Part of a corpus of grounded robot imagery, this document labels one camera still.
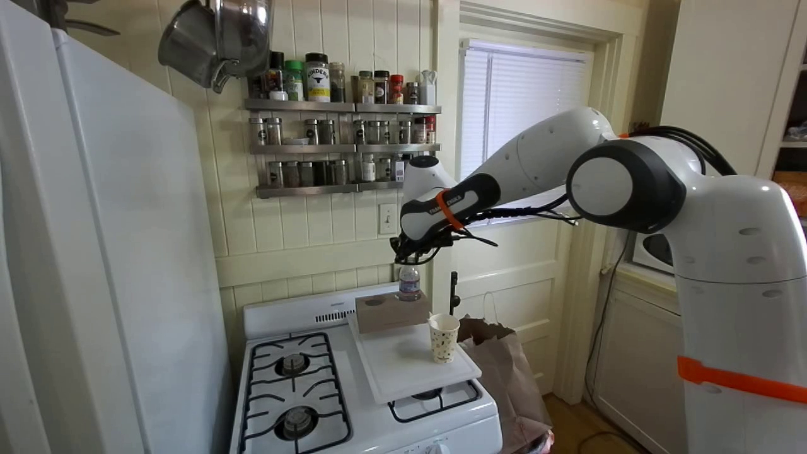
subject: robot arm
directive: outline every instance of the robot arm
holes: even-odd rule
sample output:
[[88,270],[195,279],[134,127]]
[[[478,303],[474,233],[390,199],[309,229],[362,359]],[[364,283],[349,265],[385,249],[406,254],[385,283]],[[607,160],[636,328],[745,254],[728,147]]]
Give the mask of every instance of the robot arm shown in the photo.
[[688,451],[807,446],[807,247],[783,187],[734,175],[682,129],[617,139],[591,109],[527,129],[456,187],[436,168],[417,160],[405,176],[396,263],[450,247],[497,205],[566,183],[580,218],[672,243]]

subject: paper bag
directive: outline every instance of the paper bag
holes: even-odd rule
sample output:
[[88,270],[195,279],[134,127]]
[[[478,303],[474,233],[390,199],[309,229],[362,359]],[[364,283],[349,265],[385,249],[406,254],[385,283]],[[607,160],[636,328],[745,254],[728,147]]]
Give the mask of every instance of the paper bag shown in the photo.
[[536,445],[550,448],[550,419],[518,334],[463,317],[460,341],[464,341],[463,349],[483,368],[480,381],[501,407],[503,451],[531,451]]

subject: spice rack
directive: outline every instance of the spice rack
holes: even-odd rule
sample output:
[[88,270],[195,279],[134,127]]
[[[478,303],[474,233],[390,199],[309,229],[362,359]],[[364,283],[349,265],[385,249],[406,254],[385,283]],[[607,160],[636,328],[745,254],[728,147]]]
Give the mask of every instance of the spice rack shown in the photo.
[[[436,153],[435,129],[426,130],[426,118],[441,113],[440,105],[422,104],[314,104],[314,101],[269,101],[248,99],[251,152],[257,157],[260,199],[271,197],[315,197],[339,192],[402,190],[402,171],[409,157]],[[284,118],[289,123],[265,139],[260,120]],[[310,144],[309,120],[330,120],[329,144]],[[358,139],[358,123],[395,123],[385,139]],[[406,123],[422,120],[424,130],[409,130]]]

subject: cup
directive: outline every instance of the cup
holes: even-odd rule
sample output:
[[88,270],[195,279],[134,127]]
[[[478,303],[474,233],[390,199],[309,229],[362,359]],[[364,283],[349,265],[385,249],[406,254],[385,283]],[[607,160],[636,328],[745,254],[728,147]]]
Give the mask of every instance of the cup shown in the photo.
[[460,317],[432,312],[429,334],[432,334],[432,360],[446,363],[456,349]]

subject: stove burner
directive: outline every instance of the stove burner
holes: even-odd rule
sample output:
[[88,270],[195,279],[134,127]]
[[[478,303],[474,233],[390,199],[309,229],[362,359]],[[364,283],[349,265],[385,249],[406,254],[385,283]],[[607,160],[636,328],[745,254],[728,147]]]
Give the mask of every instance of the stove burner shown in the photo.
[[293,379],[301,376],[310,366],[310,359],[304,354],[284,355],[275,366],[279,376]]
[[318,419],[318,412],[314,412],[310,407],[296,407],[281,414],[275,433],[286,441],[299,441],[318,426]]
[[420,400],[432,400],[441,394],[444,389],[432,389],[432,390],[424,390],[424,394],[415,394],[411,399],[420,399]]

